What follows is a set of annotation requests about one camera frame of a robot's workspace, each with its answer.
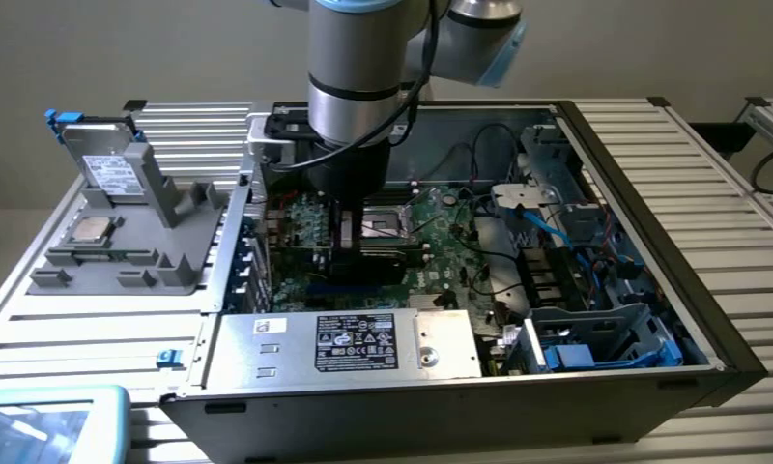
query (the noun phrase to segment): sticker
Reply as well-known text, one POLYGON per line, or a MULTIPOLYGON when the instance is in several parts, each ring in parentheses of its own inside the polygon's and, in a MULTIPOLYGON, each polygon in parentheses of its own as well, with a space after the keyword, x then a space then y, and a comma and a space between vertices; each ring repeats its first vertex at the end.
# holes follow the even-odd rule
POLYGON ((321 372, 397 369, 397 343, 392 314, 318 316, 314 367, 321 372))
POLYGON ((142 195, 137 175, 124 157, 85 155, 82 160, 92 171, 97 186, 108 195, 142 195))
POLYGON ((284 317, 278 317, 276 319, 256 319, 254 320, 254 330, 252 332, 256 335, 258 335, 258 334, 281 334, 285 331, 286 331, 286 318, 284 318, 284 317))

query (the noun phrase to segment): white wall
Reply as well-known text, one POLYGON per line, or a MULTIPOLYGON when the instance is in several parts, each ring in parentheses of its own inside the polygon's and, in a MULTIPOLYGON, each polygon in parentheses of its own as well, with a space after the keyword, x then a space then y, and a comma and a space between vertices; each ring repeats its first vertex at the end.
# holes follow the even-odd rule
MULTIPOLYGON (((664 95, 728 119, 773 96, 773 0, 524 0, 524 13, 505 86, 441 82, 437 98, 664 95)), ((302 99, 305 27, 261 0, 0 0, 0 207, 53 205, 76 174, 46 108, 302 99)))

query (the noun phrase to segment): power supply label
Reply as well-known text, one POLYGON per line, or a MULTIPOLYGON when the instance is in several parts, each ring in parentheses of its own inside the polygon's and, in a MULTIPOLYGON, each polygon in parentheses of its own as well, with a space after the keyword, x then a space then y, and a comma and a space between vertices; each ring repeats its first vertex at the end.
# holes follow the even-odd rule
POLYGON ((321 372, 397 369, 393 315, 318 316, 314 367, 321 372))
POLYGON ((82 160, 92 171, 97 186, 108 195, 142 195, 137 175, 121 156, 85 155, 82 160))

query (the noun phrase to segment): warning label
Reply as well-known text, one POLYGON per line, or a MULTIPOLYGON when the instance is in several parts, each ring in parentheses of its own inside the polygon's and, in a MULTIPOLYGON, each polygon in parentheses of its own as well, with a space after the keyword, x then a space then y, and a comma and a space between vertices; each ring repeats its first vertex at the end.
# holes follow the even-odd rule
POLYGON ((86 155, 82 159, 105 194, 142 195, 137 176, 124 157, 86 155))
POLYGON ((398 368, 392 314, 318 316, 314 367, 321 372, 398 368))

